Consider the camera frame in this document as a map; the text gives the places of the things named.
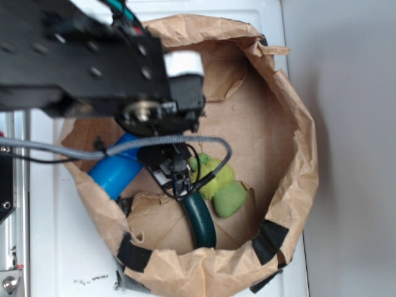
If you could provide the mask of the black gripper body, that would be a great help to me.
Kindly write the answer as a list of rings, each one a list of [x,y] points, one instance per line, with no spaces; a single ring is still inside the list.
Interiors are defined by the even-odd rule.
[[[140,148],[138,162],[152,175],[164,194],[184,198],[192,189],[186,144],[154,145]]]

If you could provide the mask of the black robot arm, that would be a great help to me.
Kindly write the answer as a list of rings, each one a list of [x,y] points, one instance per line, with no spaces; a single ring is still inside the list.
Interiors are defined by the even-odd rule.
[[[124,1],[105,6],[112,24],[71,1],[2,1],[1,110],[112,117],[125,138],[112,147],[97,142],[92,152],[9,137],[1,145],[98,160],[94,176],[113,176],[117,163],[136,161],[161,170],[182,200],[201,187],[188,178],[184,136],[198,129],[205,105],[201,56],[166,52]]]

